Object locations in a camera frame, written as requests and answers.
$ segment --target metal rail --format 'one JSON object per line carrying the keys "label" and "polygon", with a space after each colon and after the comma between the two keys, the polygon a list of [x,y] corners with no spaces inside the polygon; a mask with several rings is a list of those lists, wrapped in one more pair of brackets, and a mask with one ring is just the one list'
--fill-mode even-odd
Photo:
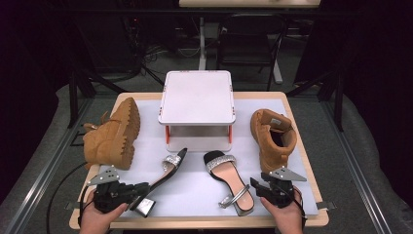
{"label": "metal rail", "polygon": [[51,182],[55,172],[60,165],[66,149],[70,145],[71,139],[76,136],[77,129],[81,125],[80,120],[85,116],[89,108],[91,107],[93,100],[90,98],[85,99],[85,102],[79,109],[79,118],[71,129],[66,130],[61,139],[56,153],[50,159],[50,161],[43,168],[42,172],[37,177],[33,186],[27,193],[24,201],[22,202],[19,210],[16,212],[12,221],[9,223],[6,233],[22,233],[27,222],[30,220],[31,215],[36,209],[40,199],[42,199],[49,183]]}
{"label": "metal rail", "polygon": [[335,135],[340,140],[340,143],[346,155],[345,158],[347,166],[349,168],[353,180],[355,181],[355,185],[358,189],[361,199],[365,207],[367,208],[368,213],[370,214],[371,220],[373,221],[377,233],[391,234],[392,230],[387,224],[383,212],[381,211],[380,206],[376,201],[376,197],[371,191],[370,186],[368,185],[367,180],[365,179],[364,174],[358,165],[355,153],[349,145],[349,142],[347,141],[347,138],[344,135],[344,133],[340,132],[334,123],[334,115],[331,105],[325,101],[321,101],[320,103],[325,114],[329,116],[328,121],[331,127],[334,129]]}

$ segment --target tan boot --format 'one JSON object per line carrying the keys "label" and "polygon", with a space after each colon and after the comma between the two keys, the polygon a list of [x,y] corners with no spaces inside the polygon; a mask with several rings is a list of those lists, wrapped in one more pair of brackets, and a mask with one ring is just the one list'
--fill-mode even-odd
{"label": "tan boot", "polygon": [[291,120],[272,110],[259,109],[252,114],[250,127],[259,145],[262,172],[267,174],[287,166],[288,156],[297,143]]}
{"label": "tan boot", "polygon": [[84,125],[87,131],[83,137],[85,159],[90,164],[114,165],[127,170],[133,158],[133,141],[140,129],[136,102],[129,97],[121,102],[108,121],[103,120],[104,116],[100,126]]}

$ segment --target human hand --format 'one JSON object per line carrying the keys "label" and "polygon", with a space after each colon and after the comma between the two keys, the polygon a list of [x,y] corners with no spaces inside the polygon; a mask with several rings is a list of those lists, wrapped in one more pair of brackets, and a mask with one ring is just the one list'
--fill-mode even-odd
{"label": "human hand", "polygon": [[89,193],[89,204],[85,207],[82,214],[82,225],[80,234],[104,234],[110,227],[110,223],[119,217],[127,208],[128,204],[121,204],[118,208],[110,213],[104,214],[94,207],[94,190]]}
{"label": "human hand", "polygon": [[[301,192],[294,186],[294,198],[301,204]],[[260,198],[262,205],[273,216],[274,221],[282,234],[302,234],[302,214],[300,208],[292,202],[282,209],[271,204],[264,197]]]}

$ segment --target shoe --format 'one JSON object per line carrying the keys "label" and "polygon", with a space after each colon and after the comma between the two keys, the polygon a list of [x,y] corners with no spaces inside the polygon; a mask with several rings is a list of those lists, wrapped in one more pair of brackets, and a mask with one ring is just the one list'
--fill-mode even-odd
{"label": "shoe", "polygon": [[287,167],[288,156],[297,143],[291,120],[270,109],[259,109],[252,114],[250,128],[259,145],[261,171],[268,174]]}
{"label": "shoe", "polygon": [[252,213],[254,200],[249,193],[249,184],[245,185],[236,169],[236,159],[233,155],[225,155],[223,152],[210,151],[204,156],[206,170],[216,180],[225,182],[231,190],[230,196],[218,203],[225,209],[235,206],[238,216]]}
{"label": "shoe", "polygon": [[84,125],[87,131],[83,137],[86,161],[129,169],[134,154],[133,142],[140,129],[136,102],[132,97],[125,99],[108,121],[101,121],[100,126]]}
{"label": "shoe", "polygon": [[186,152],[188,148],[183,148],[177,154],[167,156],[163,162],[162,166],[164,168],[164,174],[161,175],[155,182],[149,185],[149,189],[147,193],[141,193],[140,196],[136,197],[135,200],[130,204],[130,209],[132,211],[137,211],[144,217],[147,217],[152,210],[153,206],[155,205],[155,201],[153,203],[148,204],[147,202],[142,202],[146,196],[148,196],[155,188],[166,182],[170,179],[175,173],[178,171],[180,165],[182,164],[183,159],[185,158]]}

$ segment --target black cable on floor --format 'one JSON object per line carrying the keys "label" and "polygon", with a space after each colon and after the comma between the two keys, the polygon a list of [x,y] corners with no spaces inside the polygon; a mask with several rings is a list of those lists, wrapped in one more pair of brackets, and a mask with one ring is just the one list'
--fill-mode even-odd
{"label": "black cable on floor", "polygon": [[146,67],[144,64],[142,64],[142,68],[143,68],[150,76],[152,76],[152,78],[154,78],[154,80],[157,81],[160,85],[162,85],[162,86],[165,85],[164,81],[162,81],[161,78],[159,78],[155,73],[153,73],[151,69],[149,69],[148,67]]}
{"label": "black cable on floor", "polygon": [[74,172],[76,172],[78,169],[80,169],[81,167],[85,166],[87,164],[87,162],[82,163],[81,165],[77,166],[76,168],[74,168],[72,171],[70,171],[62,180],[61,182],[58,184],[55,192],[52,195],[51,200],[49,201],[49,205],[48,205],[48,210],[47,210],[47,214],[46,214],[46,230],[47,233],[50,234],[51,230],[50,230],[50,213],[51,213],[51,208],[52,208],[52,202],[57,194],[57,191],[60,189],[61,185],[64,183],[65,180],[67,180],[68,177],[70,177]]}

